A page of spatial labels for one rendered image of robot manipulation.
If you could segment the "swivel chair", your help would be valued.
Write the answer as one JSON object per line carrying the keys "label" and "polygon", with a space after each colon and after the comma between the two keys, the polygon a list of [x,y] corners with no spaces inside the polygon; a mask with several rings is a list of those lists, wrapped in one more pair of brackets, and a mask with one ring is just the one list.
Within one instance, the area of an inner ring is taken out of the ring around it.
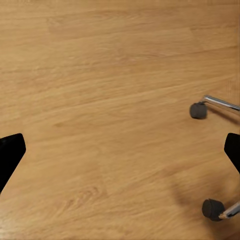
{"label": "swivel chair", "polygon": [[[199,102],[195,102],[189,109],[190,115],[193,118],[205,117],[207,115],[206,103],[210,103],[240,117],[240,106],[210,95],[205,95]],[[230,220],[240,214],[240,201],[230,208],[225,209],[224,204],[220,200],[209,198],[203,203],[202,212],[205,217],[210,218],[212,221]]]}

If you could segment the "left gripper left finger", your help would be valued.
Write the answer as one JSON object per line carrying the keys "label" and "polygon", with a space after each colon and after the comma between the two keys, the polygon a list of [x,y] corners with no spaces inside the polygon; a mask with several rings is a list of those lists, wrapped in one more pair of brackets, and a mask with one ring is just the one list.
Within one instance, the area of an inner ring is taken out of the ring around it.
{"label": "left gripper left finger", "polygon": [[0,138],[0,193],[26,152],[21,133]]}

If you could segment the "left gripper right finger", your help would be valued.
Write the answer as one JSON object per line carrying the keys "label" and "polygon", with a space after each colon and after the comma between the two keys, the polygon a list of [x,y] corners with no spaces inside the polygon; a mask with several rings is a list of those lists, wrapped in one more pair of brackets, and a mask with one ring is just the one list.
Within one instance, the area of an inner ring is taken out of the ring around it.
{"label": "left gripper right finger", "polygon": [[240,135],[228,133],[224,151],[240,173]]}

